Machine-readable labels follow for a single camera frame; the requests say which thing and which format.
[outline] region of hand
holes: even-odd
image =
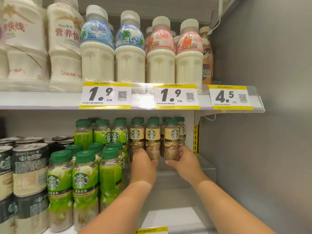
[[[132,158],[130,184],[145,181],[151,186],[156,181],[157,160],[151,161],[144,149],[138,149]]]
[[[179,156],[181,157],[180,161],[166,160],[165,163],[175,168],[179,175],[193,187],[196,187],[202,181],[209,180],[202,172],[197,155],[187,146],[179,147]]]

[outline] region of can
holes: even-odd
[[[14,146],[15,142],[21,138],[19,137],[10,137],[10,138],[4,138],[0,139],[0,146]]]
[[[0,230],[1,234],[14,234],[14,217],[17,212],[14,195],[0,201]]]
[[[44,143],[44,139],[42,137],[21,138],[15,142],[15,147],[26,145],[26,144],[34,144],[34,143]]]
[[[66,139],[57,142],[57,151],[65,150],[66,146],[74,144],[73,139]]]
[[[12,146],[0,146],[0,200],[13,193],[12,149]]]
[[[65,140],[65,139],[69,139],[69,136],[56,136],[56,137],[52,138],[52,140],[54,140],[54,141],[61,141],[61,140]]]
[[[46,143],[22,145],[13,149],[13,193],[24,197],[46,188],[49,148]]]
[[[15,197],[15,234],[41,234],[49,227],[48,190],[28,197]]]
[[[57,151],[57,143],[54,140],[45,140],[44,142],[48,144],[50,158],[51,154]]]

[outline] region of gray wall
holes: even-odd
[[[217,183],[278,234],[312,233],[312,0],[236,0],[212,35],[214,77],[264,114],[201,118]]]

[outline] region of pink label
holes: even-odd
[[[182,34],[181,38],[177,42],[178,55],[181,52],[186,51],[199,51],[203,53],[201,37],[196,32],[186,32]]]
[[[148,52],[155,49],[167,49],[174,51],[174,38],[167,30],[156,30],[152,33],[149,40]]]

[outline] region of price tag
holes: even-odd
[[[134,234],[148,234],[148,233],[168,234],[168,227],[138,229],[135,230]]]
[[[79,109],[131,109],[131,83],[84,82]]]
[[[194,84],[155,86],[155,108],[200,110],[197,86]]]
[[[247,87],[232,85],[209,85],[214,110],[253,110]]]

